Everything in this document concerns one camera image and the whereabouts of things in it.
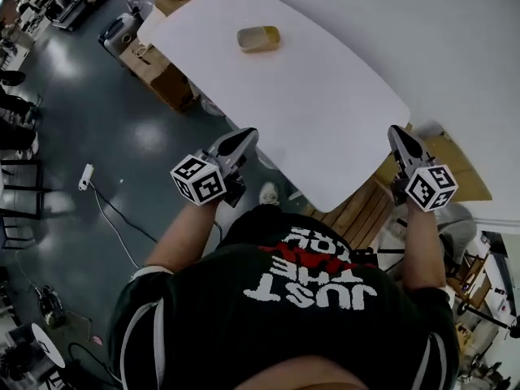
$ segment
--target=cube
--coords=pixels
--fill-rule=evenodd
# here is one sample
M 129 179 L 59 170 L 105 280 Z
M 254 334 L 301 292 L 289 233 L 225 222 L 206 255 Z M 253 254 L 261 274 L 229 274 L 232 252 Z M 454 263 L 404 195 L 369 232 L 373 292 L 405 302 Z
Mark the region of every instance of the cube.
M 179 192 L 199 206 L 226 193 L 219 167 L 191 154 L 170 173 Z
M 423 211 L 431 211 L 446 206 L 457 189 L 448 167 L 437 165 L 416 169 L 405 191 Z

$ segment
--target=power strip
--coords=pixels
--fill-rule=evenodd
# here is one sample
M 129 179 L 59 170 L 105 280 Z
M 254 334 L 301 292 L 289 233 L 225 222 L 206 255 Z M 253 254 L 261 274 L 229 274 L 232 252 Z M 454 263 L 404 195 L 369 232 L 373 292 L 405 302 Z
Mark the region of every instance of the power strip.
M 80 183 L 78 184 L 78 188 L 80 191 L 86 191 L 89 187 L 90 178 L 92 178 L 92 174 L 94 173 L 94 166 L 90 163 L 87 163 L 87 166 L 84 167 L 83 175 L 81 176 Z

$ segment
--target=gray floor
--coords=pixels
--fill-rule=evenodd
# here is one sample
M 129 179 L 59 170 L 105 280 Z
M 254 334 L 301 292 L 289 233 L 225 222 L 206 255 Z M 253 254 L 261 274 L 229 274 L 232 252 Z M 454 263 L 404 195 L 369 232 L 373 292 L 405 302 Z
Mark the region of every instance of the gray floor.
M 22 67 L 27 80 L 16 89 L 29 99 L 37 93 L 44 98 L 38 157 L 44 163 L 45 186 L 53 189 L 45 196 L 44 219 L 16 221 L 21 236 L 34 237 L 18 254 L 19 261 L 34 283 L 50 284 L 67 309 L 92 319 L 92 335 L 103 340 L 115 300 L 133 267 L 100 215 L 93 191 L 78 190 L 85 164 L 94 165 L 92 181 L 116 207 L 160 237 L 184 204 L 169 171 L 186 154 L 229 131 L 224 119 L 206 114 L 199 105 L 184 114 L 173 111 L 103 50 L 99 32 L 124 10 L 123 1 L 109 0 L 75 32 L 48 28 Z M 224 231 L 256 205 L 266 180 L 279 184 L 283 208 L 301 206 L 301 198 L 288 204 L 288 181 L 256 157 L 243 174 L 248 191 L 237 208 L 219 207 L 217 220 Z M 16 179 L 22 183 L 27 177 L 20 171 Z M 17 210 L 34 203 L 33 197 L 20 193 L 16 198 L 7 193 L 2 200 L 15 201 Z M 107 214 L 134 258 L 143 263 L 151 241 L 111 210 Z M 214 229 L 207 250 L 217 241 Z M 16 293 L 17 314 L 25 323 L 38 321 L 36 299 L 16 264 L 15 252 L 4 250 L 1 259 Z

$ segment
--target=black t-shirt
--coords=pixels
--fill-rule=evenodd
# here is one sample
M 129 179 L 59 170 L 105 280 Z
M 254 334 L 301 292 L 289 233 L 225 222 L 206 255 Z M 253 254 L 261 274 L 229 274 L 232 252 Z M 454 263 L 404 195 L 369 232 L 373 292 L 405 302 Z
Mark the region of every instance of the black t-shirt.
M 282 220 L 258 244 L 227 244 L 178 273 L 137 271 L 109 339 L 128 388 L 234 388 L 304 355 L 370 389 L 452 387 L 458 345 L 444 291 L 404 293 L 377 267 L 352 262 L 328 228 Z

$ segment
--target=brown box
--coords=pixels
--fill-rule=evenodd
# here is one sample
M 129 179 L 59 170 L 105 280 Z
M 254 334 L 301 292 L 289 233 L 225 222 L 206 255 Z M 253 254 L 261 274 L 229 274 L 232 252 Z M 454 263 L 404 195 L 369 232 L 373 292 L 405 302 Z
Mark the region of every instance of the brown box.
M 192 0 L 155 0 L 155 6 L 166 16 Z
M 193 102 L 193 93 L 186 76 L 156 48 L 151 46 L 142 59 L 135 55 L 141 48 L 135 39 L 119 56 L 121 62 L 135 73 L 166 104 L 176 111 L 184 111 Z
M 462 153 L 455 142 L 444 132 L 440 136 L 430 137 L 424 141 L 431 156 L 437 158 L 437 162 L 448 165 L 449 170 L 455 176 L 458 190 L 453 195 L 452 201 L 491 201 L 486 184 L 480 178 L 477 171 L 471 166 L 470 161 Z M 396 176 L 399 168 L 390 155 L 375 172 L 375 178 L 383 185 L 389 186 Z

